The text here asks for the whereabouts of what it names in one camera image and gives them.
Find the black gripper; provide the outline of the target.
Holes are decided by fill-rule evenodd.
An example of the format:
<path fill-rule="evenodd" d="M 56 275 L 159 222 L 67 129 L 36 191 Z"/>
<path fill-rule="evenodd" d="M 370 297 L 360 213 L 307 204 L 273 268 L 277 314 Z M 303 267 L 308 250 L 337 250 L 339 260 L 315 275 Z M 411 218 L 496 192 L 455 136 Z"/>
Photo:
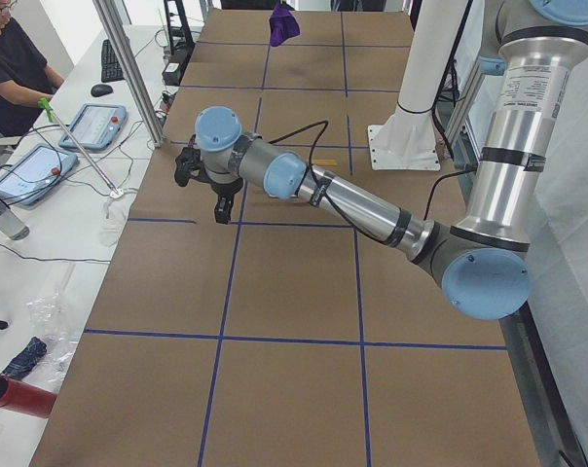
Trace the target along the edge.
<path fill-rule="evenodd" d="M 241 178 L 227 184 L 210 183 L 210 188 L 217 195 L 214 207 L 214 217 L 217 224 L 228 225 L 231 222 L 235 196 L 242 187 L 243 180 Z"/>

